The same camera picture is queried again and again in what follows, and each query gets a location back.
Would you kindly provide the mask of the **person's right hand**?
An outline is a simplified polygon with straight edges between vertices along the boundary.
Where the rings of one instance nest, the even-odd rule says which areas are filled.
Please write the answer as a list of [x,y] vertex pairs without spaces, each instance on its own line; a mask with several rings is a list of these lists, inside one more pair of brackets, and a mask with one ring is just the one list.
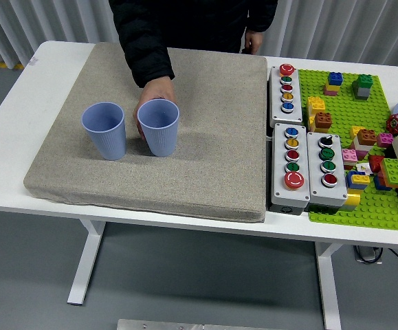
[[135,120],[137,130],[142,140],[146,140],[141,124],[137,118],[139,108],[146,102],[153,99],[165,99],[173,103],[177,103],[175,95],[175,88],[172,80],[169,76],[162,76],[160,78],[153,79],[145,84],[138,103],[133,111],[133,119]]

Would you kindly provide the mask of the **person's left hand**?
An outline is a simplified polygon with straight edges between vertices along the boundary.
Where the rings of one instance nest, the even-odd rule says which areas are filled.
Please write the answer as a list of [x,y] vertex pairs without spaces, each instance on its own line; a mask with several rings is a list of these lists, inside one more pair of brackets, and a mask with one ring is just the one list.
[[256,55],[263,43],[263,33],[252,30],[245,31],[244,53]]

